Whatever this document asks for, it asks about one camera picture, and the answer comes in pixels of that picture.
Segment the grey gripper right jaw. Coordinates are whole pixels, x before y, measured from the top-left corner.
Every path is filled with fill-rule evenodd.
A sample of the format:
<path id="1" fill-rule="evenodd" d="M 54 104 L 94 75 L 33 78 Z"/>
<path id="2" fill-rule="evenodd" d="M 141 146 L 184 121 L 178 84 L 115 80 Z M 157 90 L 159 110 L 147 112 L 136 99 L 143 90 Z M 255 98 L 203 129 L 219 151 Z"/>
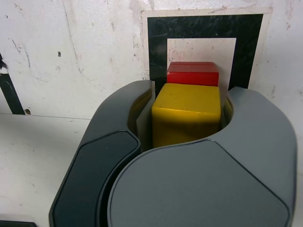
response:
<path id="1" fill-rule="evenodd" d="M 289 227 L 297 141 L 287 116 L 257 91 L 234 87 L 229 123 L 201 140 L 154 148 L 118 175 L 110 227 Z"/>

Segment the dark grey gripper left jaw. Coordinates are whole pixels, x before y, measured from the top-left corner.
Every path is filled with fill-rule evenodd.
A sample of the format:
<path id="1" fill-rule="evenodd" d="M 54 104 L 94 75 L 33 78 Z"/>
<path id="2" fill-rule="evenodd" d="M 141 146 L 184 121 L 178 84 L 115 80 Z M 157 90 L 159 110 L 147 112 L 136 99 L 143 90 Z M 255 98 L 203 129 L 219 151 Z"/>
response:
<path id="1" fill-rule="evenodd" d="M 145 123 L 155 84 L 139 80 L 106 98 L 94 113 L 49 212 L 52 227 L 106 227 L 111 188 L 142 149 L 136 121 Z"/>

